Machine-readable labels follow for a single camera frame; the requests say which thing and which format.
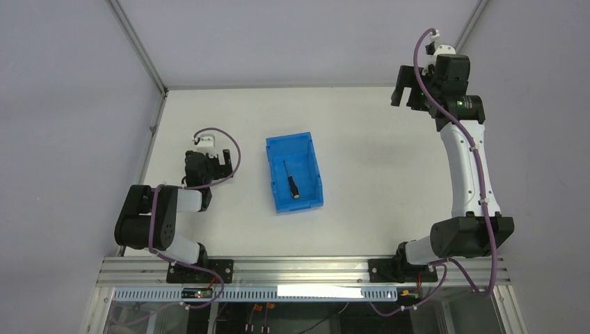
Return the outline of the black yellow screwdriver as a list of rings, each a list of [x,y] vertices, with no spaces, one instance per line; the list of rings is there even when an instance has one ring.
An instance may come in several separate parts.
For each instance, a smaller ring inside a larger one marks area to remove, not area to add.
[[[283,166],[285,168],[285,172],[287,174],[287,182],[289,185],[289,191],[293,199],[298,199],[300,197],[298,187],[294,181],[293,175],[289,171],[289,167],[286,161],[283,161]]]

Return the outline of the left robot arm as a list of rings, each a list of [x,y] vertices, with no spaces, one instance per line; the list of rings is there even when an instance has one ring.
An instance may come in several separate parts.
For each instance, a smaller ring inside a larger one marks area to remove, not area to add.
[[[176,232],[179,213],[207,211],[212,200],[210,185],[231,175],[231,153],[222,150],[223,158],[210,152],[189,150],[185,153],[184,182],[179,186],[145,184],[130,186],[115,225],[114,238],[119,246],[136,250],[154,250],[176,262],[207,268],[205,246]]]

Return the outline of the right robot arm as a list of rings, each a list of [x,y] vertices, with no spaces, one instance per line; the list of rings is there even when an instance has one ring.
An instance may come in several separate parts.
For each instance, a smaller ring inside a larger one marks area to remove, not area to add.
[[[486,115],[478,95],[467,93],[470,59],[442,54],[426,68],[399,68],[391,105],[399,106],[405,88],[407,106],[435,120],[446,149],[452,181],[449,219],[434,223],[429,235],[399,245],[397,257],[411,267],[450,257],[490,257],[514,231],[513,219],[500,209],[491,186],[484,151]]]

